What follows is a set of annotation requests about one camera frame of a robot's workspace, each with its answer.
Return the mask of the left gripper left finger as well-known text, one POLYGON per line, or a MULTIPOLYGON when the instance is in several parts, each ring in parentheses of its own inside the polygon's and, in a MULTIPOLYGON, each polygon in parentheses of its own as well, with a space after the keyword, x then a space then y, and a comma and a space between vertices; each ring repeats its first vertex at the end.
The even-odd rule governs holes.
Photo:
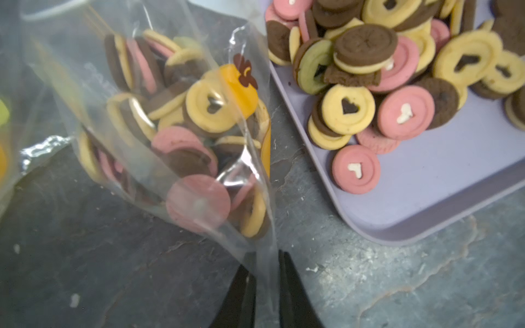
POLYGON ((255 314, 256 278, 240 265, 209 328, 254 328, 255 314))

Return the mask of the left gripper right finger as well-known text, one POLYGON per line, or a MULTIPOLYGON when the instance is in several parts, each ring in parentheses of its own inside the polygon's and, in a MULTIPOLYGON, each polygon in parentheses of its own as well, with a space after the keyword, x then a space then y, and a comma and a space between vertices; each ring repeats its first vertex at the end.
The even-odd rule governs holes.
POLYGON ((279 251, 281 327, 323 328, 288 252, 279 251))

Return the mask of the ziploc bag with cookies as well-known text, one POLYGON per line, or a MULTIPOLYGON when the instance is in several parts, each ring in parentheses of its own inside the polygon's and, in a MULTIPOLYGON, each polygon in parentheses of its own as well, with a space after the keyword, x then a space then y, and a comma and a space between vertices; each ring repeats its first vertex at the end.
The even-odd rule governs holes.
POLYGON ((1 2, 1 212, 16 184, 71 142, 47 82, 27 62, 20 1, 1 2))
POLYGON ((258 1, 21 1, 27 59, 90 177, 220 244, 278 323, 269 58, 258 1))

